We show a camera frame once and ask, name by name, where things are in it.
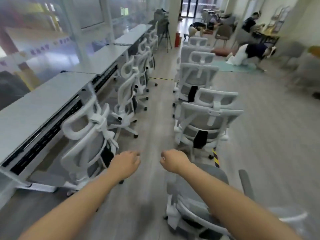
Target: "hand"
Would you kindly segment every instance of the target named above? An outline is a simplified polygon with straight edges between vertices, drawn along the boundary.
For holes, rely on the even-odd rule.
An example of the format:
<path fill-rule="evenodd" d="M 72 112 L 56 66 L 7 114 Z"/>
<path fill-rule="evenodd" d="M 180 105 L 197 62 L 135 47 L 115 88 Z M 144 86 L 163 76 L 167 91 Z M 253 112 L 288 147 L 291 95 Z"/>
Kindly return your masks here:
<path fill-rule="evenodd" d="M 121 181 L 133 175 L 140 165 L 140 152 L 122 152 L 111 160 L 108 170 Z"/>
<path fill-rule="evenodd" d="M 163 151 L 161 153 L 161 157 L 161 165 L 164 169 L 171 173 L 180 174 L 181 169 L 183 167 L 191 164 L 186 154 L 176 149 L 172 149 L 170 151 Z"/>

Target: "forearm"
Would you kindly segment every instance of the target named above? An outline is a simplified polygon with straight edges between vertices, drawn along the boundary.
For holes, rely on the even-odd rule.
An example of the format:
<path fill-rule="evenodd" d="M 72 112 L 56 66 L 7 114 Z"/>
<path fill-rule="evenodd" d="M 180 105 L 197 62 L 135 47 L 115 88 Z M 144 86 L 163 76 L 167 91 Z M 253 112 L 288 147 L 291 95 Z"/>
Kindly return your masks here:
<path fill-rule="evenodd" d="M 39 219 L 19 240 L 73 239 L 119 181 L 106 171 Z"/>
<path fill-rule="evenodd" d="M 179 174 L 236 239 L 301 239 L 270 212 L 194 164 L 182 167 Z"/>

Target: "wooden floor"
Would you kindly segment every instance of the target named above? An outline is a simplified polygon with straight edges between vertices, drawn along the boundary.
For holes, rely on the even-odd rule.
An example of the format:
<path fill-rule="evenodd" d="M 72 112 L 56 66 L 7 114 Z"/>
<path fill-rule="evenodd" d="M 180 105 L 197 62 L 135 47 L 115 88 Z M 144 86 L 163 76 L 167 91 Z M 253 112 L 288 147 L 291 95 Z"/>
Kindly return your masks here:
<path fill-rule="evenodd" d="M 173 79 L 179 49 L 156 54 L 153 77 Z M 320 217 L 320 101 L 288 90 L 276 62 L 264 61 L 262 75 L 219 72 L 214 89 L 239 92 L 244 110 L 231 125 L 229 141 L 218 148 L 221 168 L 230 184 L 241 189 L 239 169 L 246 169 L 257 201 L 265 207 L 298 204 Z M 76 239 L 181 239 L 162 220 L 166 181 L 173 175 L 159 164 L 162 150 L 176 147 L 172 102 L 173 81 L 152 80 L 148 110 L 137 114 L 137 139 L 123 132 L 121 151 L 140 150 L 141 166 L 116 186 Z M 39 193 L 18 190 L 0 211 L 0 239 L 17 239 L 34 221 L 62 202 L 66 191 Z"/>

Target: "black shirt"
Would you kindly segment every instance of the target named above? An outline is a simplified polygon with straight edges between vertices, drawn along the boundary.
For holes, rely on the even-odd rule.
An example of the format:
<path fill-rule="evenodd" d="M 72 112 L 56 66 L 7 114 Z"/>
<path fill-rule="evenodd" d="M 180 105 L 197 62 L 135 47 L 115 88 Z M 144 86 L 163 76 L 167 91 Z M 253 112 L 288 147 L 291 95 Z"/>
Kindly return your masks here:
<path fill-rule="evenodd" d="M 199 28 L 200 28 L 200 27 L 205 28 L 206 25 L 203 24 L 203 23 L 200 23 L 200 22 L 195 22 L 195 23 L 191 24 L 190 27 L 194 27 L 194 28 L 196 28 L 196 29 L 199 31 Z"/>
<path fill-rule="evenodd" d="M 244 21 L 243 25 L 242 25 L 242 28 L 250 33 L 250 30 L 253 26 L 256 25 L 256 22 L 254 21 L 254 19 L 252 17 L 248 18 L 247 20 Z"/>
<path fill-rule="evenodd" d="M 258 57 L 260 60 L 264 59 L 264 52 L 268 47 L 265 44 L 248 44 L 245 52 L 248 54 L 248 58 Z"/>

